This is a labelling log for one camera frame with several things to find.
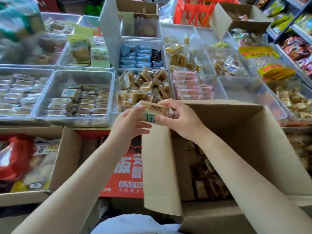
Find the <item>red plastic basket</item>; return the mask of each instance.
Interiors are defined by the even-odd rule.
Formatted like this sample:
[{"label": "red plastic basket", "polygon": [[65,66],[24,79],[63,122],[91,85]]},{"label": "red plastic basket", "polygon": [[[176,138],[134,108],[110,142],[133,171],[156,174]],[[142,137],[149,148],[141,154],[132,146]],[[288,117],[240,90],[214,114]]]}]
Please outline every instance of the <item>red plastic basket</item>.
[{"label": "red plastic basket", "polygon": [[174,23],[181,24],[182,14],[186,12],[186,18],[189,20],[188,25],[191,24],[192,20],[201,22],[202,27],[206,27],[209,24],[211,14],[218,2],[229,2],[234,4],[240,4],[238,0],[197,0],[197,4],[190,4],[191,0],[177,0],[176,12],[174,15]]}]

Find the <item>person's left hand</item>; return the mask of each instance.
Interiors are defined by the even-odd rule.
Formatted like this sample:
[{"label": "person's left hand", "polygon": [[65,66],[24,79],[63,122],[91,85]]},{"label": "person's left hand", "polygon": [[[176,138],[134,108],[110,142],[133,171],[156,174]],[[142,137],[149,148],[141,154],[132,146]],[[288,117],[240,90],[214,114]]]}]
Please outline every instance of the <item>person's left hand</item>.
[{"label": "person's left hand", "polygon": [[124,111],[115,120],[108,140],[110,143],[116,143],[122,155],[128,152],[131,140],[143,134],[148,134],[152,127],[151,124],[141,121],[141,114],[144,112],[144,106],[137,106]]}]

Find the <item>shoe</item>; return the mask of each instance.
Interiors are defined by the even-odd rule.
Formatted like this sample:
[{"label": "shoe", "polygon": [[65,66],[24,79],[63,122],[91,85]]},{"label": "shoe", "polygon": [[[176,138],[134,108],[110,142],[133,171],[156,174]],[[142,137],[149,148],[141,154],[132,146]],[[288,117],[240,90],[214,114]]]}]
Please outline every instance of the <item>shoe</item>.
[{"label": "shoe", "polygon": [[110,209],[110,200],[108,198],[99,198],[99,218]]}]

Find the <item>open cardboard box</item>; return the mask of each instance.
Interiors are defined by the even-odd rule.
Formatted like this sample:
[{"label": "open cardboard box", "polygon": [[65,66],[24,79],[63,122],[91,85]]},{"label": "open cardboard box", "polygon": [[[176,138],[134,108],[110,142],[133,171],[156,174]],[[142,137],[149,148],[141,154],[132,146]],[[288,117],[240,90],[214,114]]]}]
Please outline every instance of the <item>open cardboard box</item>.
[{"label": "open cardboard box", "polygon": [[[233,20],[228,13],[247,15],[253,21]],[[210,27],[216,32],[219,39],[222,39],[227,31],[234,28],[241,28],[249,33],[264,34],[271,20],[254,5],[237,5],[227,2],[218,2],[209,20]]]},{"label": "open cardboard box", "polygon": [[[267,106],[234,100],[184,103],[249,165],[310,212],[310,176]],[[153,125],[150,134],[142,136],[144,206],[183,216],[185,233],[255,233],[234,200],[194,200],[192,157],[183,147],[183,139],[165,126]]]},{"label": "open cardboard box", "polygon": [[126,36],[140,36],[144,29],[154,33],[158,28],[158,5],[138,0],[116,0],[119,17],[123,18],[123,32]]},{"label": "open cardboard box", "polygon": [[34,138],[61,139],[52,178],[47,190],[0,194],[0,207],[45,201],[78,168],[81,137],[67,127],[28,127],[0,129],[0,135],[26,134]]}]

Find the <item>person's right hand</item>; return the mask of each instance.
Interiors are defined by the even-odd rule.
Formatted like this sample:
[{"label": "person's right hand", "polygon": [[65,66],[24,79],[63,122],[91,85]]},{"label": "person's right hand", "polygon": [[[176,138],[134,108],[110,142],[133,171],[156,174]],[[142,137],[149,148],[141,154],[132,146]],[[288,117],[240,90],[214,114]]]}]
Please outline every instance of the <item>person's right hand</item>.
[{"label": "person's right hand", "polygon": [[171,109],[176,110],[179,117],[178,119],[172,119],[162,115],[155,115],[155,121],[176,131],[183,138],[199,144],[200,139],[205,137],[208,132],[211,132],[204,126],[193,109],[184,103],[170,98],[162,100],[158,104],[169,106]]}]

